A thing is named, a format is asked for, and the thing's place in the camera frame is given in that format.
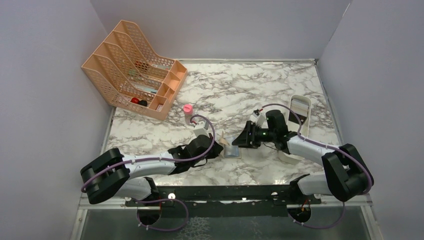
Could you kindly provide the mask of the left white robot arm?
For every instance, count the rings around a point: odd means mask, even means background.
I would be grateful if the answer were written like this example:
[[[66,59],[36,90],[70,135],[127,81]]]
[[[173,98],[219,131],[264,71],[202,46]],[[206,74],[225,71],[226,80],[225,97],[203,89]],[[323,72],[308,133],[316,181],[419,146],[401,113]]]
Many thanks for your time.
[[[211,136],[199,135],[189,144],[179,145],[156,155],[124,156],[111,148],[80,170],[81,191],[95,205],[112,197],[140,200],[152,205],[160,199],[152,175],[176,175],[199,167],[201,161],[217,158],[223,146]]]

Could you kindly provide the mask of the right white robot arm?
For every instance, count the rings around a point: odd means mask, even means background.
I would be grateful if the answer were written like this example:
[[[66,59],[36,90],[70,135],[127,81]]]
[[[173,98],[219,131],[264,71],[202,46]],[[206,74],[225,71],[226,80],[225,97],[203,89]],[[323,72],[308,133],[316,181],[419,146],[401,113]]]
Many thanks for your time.
[[[325,145],[290,131],[280,110],[270,110],[264,117],[266,128],[258,121],[248,120],[232,145],[257,149],[262,143],[273,143],[277,150],[313,161],[324,170],[321,174],[307,174],[292,180],[288,190],[292,202],[300,204],[309,195],[331,195],[346,202],[366,194],[373,186],[374,179],[352,144]]]

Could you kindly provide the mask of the black credit card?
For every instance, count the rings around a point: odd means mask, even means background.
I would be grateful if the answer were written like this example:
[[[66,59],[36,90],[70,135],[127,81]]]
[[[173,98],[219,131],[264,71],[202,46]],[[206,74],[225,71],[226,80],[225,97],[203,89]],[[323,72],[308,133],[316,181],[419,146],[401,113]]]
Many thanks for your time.
[[[290,112],[289,113],[289,118],[288,118],[288,121],[289,122],[292,122],[292,123],[295,123],[295,124],[300,124],[300,125],[303,125],[306,121],[308,120],[308,117],[307,116],[304,116],[304,115],[301,115],[301,114],[299,114],[299,113],[293,113],[293,112]]]

